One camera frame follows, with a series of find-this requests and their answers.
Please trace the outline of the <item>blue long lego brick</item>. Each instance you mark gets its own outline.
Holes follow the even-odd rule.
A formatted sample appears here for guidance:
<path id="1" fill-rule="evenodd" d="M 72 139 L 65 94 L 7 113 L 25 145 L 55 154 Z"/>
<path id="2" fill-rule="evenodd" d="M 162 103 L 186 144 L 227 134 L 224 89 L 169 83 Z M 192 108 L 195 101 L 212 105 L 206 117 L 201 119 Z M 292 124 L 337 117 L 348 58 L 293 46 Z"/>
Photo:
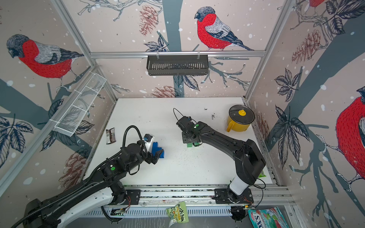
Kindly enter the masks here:
<path id="1" fill-rule="evenodd" d="M 159 158 L 164 158 L 163 148 L 158 146 L 158 142 L 153 142 L 151 151 L 152 155 L 155 156 L 158 151 L 162 151 Z"/>

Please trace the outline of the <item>green long lego brick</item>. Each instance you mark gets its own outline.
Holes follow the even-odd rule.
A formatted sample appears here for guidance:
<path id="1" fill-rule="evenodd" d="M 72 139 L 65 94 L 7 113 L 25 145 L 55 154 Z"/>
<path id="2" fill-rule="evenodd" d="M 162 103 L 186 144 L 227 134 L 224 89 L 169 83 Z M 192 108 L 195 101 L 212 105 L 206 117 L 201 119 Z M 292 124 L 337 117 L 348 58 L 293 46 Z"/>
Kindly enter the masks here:
<path id="1" fill-rule="evenodd" d="M 190 142 L 190 143 L 188 143 L 187 144 L 187 147 L 188 148 L 191 148 L 191 147 L 198 147 L 198 146 L 200 146 L 201 144 L 200 143 L 198 143 L 198 142 Z"/>

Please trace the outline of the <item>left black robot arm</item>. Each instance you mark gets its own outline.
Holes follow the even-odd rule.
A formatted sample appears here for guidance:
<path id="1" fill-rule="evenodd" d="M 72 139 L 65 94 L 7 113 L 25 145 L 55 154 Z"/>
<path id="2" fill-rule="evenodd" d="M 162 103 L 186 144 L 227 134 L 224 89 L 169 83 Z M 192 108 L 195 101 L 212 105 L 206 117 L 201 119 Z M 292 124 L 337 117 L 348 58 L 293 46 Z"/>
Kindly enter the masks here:
<path id="1" fill-rule="evenodd" d="M 98 202 L 101 197 L 96 194 L 103 190 L 110 190 L 104 197 L 110 203 L 122 204 L 126 201 L 130 205 L 131 198 L 120 180 L 143 162 L 156 164 L 163 152 L 164 150 L 159 148 L 155 153 L 151 153 L 143 143 L 121 147 L 119 152 L 99 164 L 81 183 L 44 201 L 31 201 L 26 206 L 24 217 L 13 227 L 23 225 L 25 228 L 56 228 L 64 221 L 61 219 L 62 215 L 78 204 L 85 208 L 88 197 L 93 202 Z"/>

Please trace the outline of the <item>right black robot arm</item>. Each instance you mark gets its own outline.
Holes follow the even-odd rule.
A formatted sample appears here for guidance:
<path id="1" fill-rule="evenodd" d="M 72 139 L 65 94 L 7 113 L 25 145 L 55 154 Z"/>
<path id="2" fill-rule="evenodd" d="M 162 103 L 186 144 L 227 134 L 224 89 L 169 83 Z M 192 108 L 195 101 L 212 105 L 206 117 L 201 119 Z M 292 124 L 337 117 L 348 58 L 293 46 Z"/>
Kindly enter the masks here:
<path id="1" fill-rule="evenodd" d="M 208 144 L 234 160 L 236 176 L 229 185 L 229 193 L 234 196 L 242 195 L 249 186 L 253 186 L 266 166 L 266 160 L 251 139 L 242 141 L 231 138 L 204 122 L 194 123 L 187 116 L 179 119 L 176 125 L 182 131 L 185 143 Z"/>

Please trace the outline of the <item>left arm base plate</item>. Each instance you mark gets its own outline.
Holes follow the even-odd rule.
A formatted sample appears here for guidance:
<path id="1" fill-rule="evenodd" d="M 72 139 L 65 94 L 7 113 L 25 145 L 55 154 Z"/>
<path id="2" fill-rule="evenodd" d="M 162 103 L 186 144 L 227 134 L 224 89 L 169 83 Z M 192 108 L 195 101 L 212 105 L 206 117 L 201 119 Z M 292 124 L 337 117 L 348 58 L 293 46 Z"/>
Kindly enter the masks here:
<path id="1" fill-rule="evenodd" d="M 138 205 L 140 196 L 141 196 L 141 190 L 127 189 L 125 195 L 126 195 L 126 204 L 127 205 Z"/>

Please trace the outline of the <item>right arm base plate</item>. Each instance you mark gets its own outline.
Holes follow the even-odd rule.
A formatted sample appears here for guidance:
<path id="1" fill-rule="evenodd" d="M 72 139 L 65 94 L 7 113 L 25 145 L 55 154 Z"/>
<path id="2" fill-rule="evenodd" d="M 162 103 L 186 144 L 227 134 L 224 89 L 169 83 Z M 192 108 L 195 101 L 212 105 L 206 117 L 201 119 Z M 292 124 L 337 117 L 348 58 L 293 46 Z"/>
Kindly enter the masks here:
<path id="1" fill-rule="evenodd" d="M 216 204 L 253 204 L 252 192 L 246 188 L 241 195 L 235 194 L 229 187 L 226 189 L 215 189 L 213 200 Z"/>

